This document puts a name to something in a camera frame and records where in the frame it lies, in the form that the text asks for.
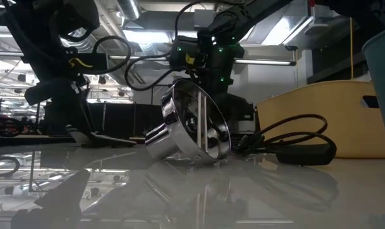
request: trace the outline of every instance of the power cable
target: power cable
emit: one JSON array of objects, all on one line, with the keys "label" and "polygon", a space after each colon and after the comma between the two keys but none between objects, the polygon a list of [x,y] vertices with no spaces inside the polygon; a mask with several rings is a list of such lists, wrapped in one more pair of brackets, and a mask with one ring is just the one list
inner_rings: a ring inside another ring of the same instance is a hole
[{"label": "power cable", "polygon": [[20,162],[15,157],[0,156],[0,161],[3,161],[3,160],[10,160],[10,161],[14,162],[15,166],[14,166],[14,169],[9,171],[9,172],[0,173],[0,177],[9,177],[9,176],[13,175],[14,173],[16,173],[20,169]]},{"label": "power cable", "polygon": [[[316,118],[321,120],[324,124],[323,126],[317,130],[316,132],[291,132],[287,134],[281,134],[275,137],[272,137],[270,139],[265,140],[264,134],[282,124],[288,123],[290,121],[299,120],[303,118]],[[320,161],[327,162],[332,160],[336,154],[337,147],[336,144],[327,136],[323,135],[322,133],[327,129],[328,122],[327,120],[318,114],[301,114],[292,116],[286,119],[283,119],[255,134],[252,136],[244,136],[236,145],[236,139],[234,140],[234,144],[232,145],[232,150],[235,154],[241,155],[241,156],[248,156],[252,153],[275,153],[277,157],[280,155],[284,156],[292,156],[290,160],[296,161],[296,162],[305,162],[306,164],[319,164]],[[293,140],[287,140],[284,141],[284,139],[289,137],[295,137],[304,135],[304,137],[300,137]],[[313,138],[320,138],[327,142],[327,144],[320,144],[320,145],[297,145],[298,143],[308,141]],[[326,146],[329,146],[328,149],[326,149],[324,153],[324,158],[316,158],[317,156],[321,156],[322,154],[316,154],[317,151],[320,151],[321,148],[326,148]],[[307,155],[308,158],[301,158],[301,156],[296,155],[296,153],[290,154],[290,152],[297,152],[298,154]]]},{"label": "power cable", "polygon": [[130,60],[130,57],[131,57],[131,44],[125,38],[122,38],[120,36],[106,36],[104,38],[99,39],[98,41],[96,41],[95,46],[93,47],[92,53],[97,53],[97,48],[100,46],[100,44],[110,39],[116,39],[125,44],[125,46],[127,47],[127,55],[124,58],[124,60],[122,60],[119,64],[115,65],[114,67],[111,67],[106,70],[101,70],[101,71],[94,71],[91,69],[86,69],[85,67],[81,67],[80,73],[93,74],[93,75],[107,74],[107,73],[112,73],[113,71],[119,70],[121,67],[127,64],[127,62]]}]

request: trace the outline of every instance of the metal pipe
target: metal pipe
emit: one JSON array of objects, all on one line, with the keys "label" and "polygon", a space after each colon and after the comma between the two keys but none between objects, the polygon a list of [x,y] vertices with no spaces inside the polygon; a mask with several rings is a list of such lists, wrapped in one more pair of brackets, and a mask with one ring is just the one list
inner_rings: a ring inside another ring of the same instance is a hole
[{"label": "metal pipe", "polygon": [[201,143],[201,140],[202,140],[202,136],[201,136],[201,129],[202,129],[202,126],[201,126],[201,118],[202,116],[200,115],[200,113],[202,112],[202,92],[198,92],[198,130],[197,130],[197,144],[198,144],[198,147],[201,148],[202,146],[202,143]]},{"label": "metal pipe", "polygon": [[125,38],[123,31],[121,29],[118,29],[118,27],[116,26],[116,22],[110,17],[108,11],[105,9],[101,1],[100,0],[94,0],[94,1],[97,9],[102,13],[103,19],[106,19],[106,21],[108,21],[108,23],[110,24],[111,28],[114,30],[116,35],[122,38]]},{"label": "metal pipe", "polygon": [[38,124],[39,124],[39,110],[41,109],[41,104],[37,105],[37,113],[35,114],[35,134],[38,133]]},{"label": "metal pipe", "polygon": [[120,12],[126,20],[135,20],[141,15],[141,6],[138,0],[117,0]]}]

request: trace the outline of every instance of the wire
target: wire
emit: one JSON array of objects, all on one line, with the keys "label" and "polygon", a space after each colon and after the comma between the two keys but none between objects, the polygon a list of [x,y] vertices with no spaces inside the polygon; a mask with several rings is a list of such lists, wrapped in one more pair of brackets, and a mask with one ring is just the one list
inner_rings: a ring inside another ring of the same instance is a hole
[{"label": "wire", "polygon": [[15,19],[14,15],[11,12],[10,4],[8,4],[7,0],[1,0],[4,7],[6,8],[6,15],[8,17],[8,20],[10,21],[10,24],[12,27],[14,27],[14,30],[18,35],[20,35],[20,38],[23,40],[23,42],[28,45],[32,50],[34,50],[39,56],[41,56],[43,59],[45,59],[48,62],[55,63],[56,60],[40,50],[37,46],[31,43],[31,41],[27,38],[27,36],[24,34],[23,30],[21,29],[20,25],[18,24],[17,20]]},{"label": "wire", "polygon": [[126,47],[127,47],[127,55],[124,58],[124,60],[121,61],[119,64],[115,65],[114,67],[111,67],[109,69],[102,70],[102,71],[95,71],[95,70],[86,69],[86,68],[81,67],[80,68],[80,73],[83,73],[83,74],[93,74],[93,75],[107,74],[107,73],[111,73],[113,71],[119,70],[121,67],[123,67],[124,65],[127,64],[127,62],[130,60],[130,57],[131,57],[131,44],[125,38],[122,38],[120,36],[106,36],[104,38],[99,39],[98,41],[96,41],[95,46],[93,47],[92,53],[97,53],[97,49],[100,46],[100,44],[102,42],[110,40],[110,39],[119,40],[119,41],[123,42],[126,45]]},{"label": "wire", "polygon": [[[321,120],[324,124],[323,126],[316,132],[292,132],[287,134],[282,134],[276,137],[272,137],[268,140],[265,140],[264,134],[282,124],[288,123],[289,121],[293,120],[299,120],[303,118],[316,118]],[[298,144],[300,142],[308,141],[310,139],[313,139],[315,137],[318,137],[324,141],[326,141],[332,149],[335,149],[336,151],[336,145],[333,143],[331,139],[329,139],[327,136],[322,135],[322,133],[327,129],[328,122],[327,120],[318,114],[301,114],[297,116],[292,116],[286,119],[283,119],[255,134],[253,134],[251,137],[244,136],[239,144],[236,146],[234,145],[232,149],[239,155],[247,156],[252,153],[272,153],[278,149],[278,147],[282,146],[289,146],[293,144]],[[304,137],[300,137],[294,140],[289,141],[283,141],[283,139],[286,139],[288,137],[294,137],[299,135],[305,135]]]},{"label": "wire", "polygon": [[77,43],[77,42],[81,42],[84,39],[88,38],[91,35],[91,33],[92,33],[91,30],[87,30],[86,33],[84,33],[84,35],[82,35],[80,37],[74,37],[74,36],[71,36],[69,34],[61,35],[61,37],[64,38],[65,40],[67,40],[67,41],[76,42]]},{"label": "wire", "polygon": [[0,136],[1,137],[15,137],[20,135],[24,131],[24,126],[22,125],[21,121],[18,121],[14,118],[0,118],[0,124],[4,124],[3,127],[7,128],[7,124],[13,123],[15,126],[14,132],[5,132],[3,130],[0,130]]},{"label": "wire", "polygon": [[131,89],[133,89],[133,90],[135,90],[137,92],[142,92],[142,91],[149,90],[149,89],[155,87],[155,85],[159,84],[170,73],[172,73],[174,71],[182,71],[182,70],[186,70],[186,68],[170,69],[167,72],[165,72],[162,76],[160,76],[159,79],[156,80],[154,83],[148,85],[147,87],[143,87],[143,88],[137,88],[137,87],[132,86],[131,83],[129,82],[128,77],[124,77],[124,80],[126,81],[127,86],[129,86]]},{"label": "wire", "polygon": [[3,160],[10,160],[10,161],[14,162],[15,167],[13,170],[11,170],[9,172],[0,173],[0,177],[9,177],[9,176],[13,175],[14,173],[16,173],[20,169],[20,162],[15,157],[0,156],[0,161],[3,161]]},{"label": "wire", "polygon": [[[222,3],[222,4],[229,4],[229,5],[232,5],[232,6],[238,6],[238,5],[245,5],[245,4],[248,4],[248,3],[231,3],[231,2],[228,2],[228,1],[211,1],[211,0],[198,0],[198,1],[194,1],[192,3],[189,3],[187,4],[186,6],[184,6],[184,8],[182,8],[178,14],[177,14],[177,17],[175,19],[175,26],[174,26],[174,37],[176,38],[178,36],[178,21],[179,21],[179,18],[180,16],[187,10],[189,9],[189,7],[193,6],[193,5],[196,5],[196,4],[202,4],[202,3]],[[131,82],[129,81],[129,72],[130,72],[130,69],[131,67],[139,62],[139,61],[142,61],[142,60],[147,60],[147,59],[151,59],[151,58],[162,58],[162,57],[167,57],[171,54],[171,51],[168,51],[167,53],[164,53],[164,54],[161,54],[161,55],[147,55],[147,56],[143,56],[143,57],[139,57],[137,58],[136,60],[133,60],[133,61],[130,61],[129,64],[127,65],[126,67],[126,70],[124,72],[124,80],[127,84],[127,86],[129,86],[131,89],[137,91],[137,92],[142,92],[142,91],[145,91],[145,90],[149,90],[151,88],[153,88],[155,85],[159,84],[166,76],[168,76],[170,73],[174,72],[174,71],[182,71],[182,70],[186,70],[186,67],[185,68],[180,68],[180,69],[170,69],[169,71],[167,71],[166,73],[164,73],[161,77],[159,77],[158,80],[156,80],[154,83],[152,83],[151,85],[147,86],[147,87],[143,87],[143,88],[138,88],[138,87],[135,87],[134,85],[131,84]]]}]

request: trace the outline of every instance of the chrome cylinder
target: chrome cylinder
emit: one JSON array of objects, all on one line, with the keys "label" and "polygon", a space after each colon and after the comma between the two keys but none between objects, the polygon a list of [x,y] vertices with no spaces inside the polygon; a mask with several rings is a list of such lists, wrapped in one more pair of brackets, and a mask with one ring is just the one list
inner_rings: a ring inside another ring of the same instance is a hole
[{"label": "chrome cylinder", "polygon": [[146,135],[153,158],[182,153],[199,164],[212,164],[230,153],[230,134],[218,107],[196,84],[176,82],[162,97],[164,123]]}]

